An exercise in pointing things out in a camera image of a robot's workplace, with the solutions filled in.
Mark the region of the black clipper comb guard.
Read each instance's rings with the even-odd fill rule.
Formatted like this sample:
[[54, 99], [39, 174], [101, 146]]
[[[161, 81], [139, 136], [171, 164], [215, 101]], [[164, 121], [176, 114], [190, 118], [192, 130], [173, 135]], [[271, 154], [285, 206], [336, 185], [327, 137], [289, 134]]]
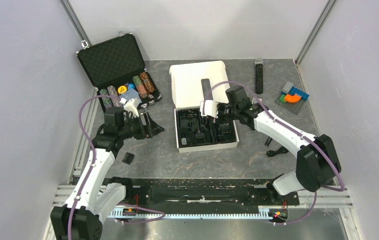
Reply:
[[135, 155], [133, 153], [126, 152], [121, 161], [127, 165], [130, 165], [134, 161], [134, 159]]

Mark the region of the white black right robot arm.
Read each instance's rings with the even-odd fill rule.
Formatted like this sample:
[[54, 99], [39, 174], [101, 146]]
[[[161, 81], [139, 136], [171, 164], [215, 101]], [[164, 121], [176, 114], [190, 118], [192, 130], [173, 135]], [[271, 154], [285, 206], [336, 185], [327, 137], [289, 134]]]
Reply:
[[251, 101], [242, 86], [230, 87], [226, 96], [228, 103], [219, 105], [220, 114], [267, 135], [296, 158], [295, 170], [276, 177], [266, 190], [270, 203], [279, 204], [292, 192], [327, 188], [333, 178], [341, 180], [340, 161], [329, 136], [315, 136], [289, 124], [264, 104]]

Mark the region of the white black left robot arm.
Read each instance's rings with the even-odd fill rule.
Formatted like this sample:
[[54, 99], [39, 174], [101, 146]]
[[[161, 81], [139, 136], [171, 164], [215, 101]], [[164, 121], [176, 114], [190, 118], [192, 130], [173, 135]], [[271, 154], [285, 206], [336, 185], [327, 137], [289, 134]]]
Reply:
[[127, 111], [123, 107], [107, 109], [104, 123], [89, 142], [89, 159], [81, 177], [65, 203], [52, 208], [50, 220], [55, 239], [100, 239], [103, 224], [116, 205], [128, 204], [135, 197], [129, 178], [113, 178], [105, 191], [99, 192], [124, 141], [153, 138], [164, 130], [146, 111]]

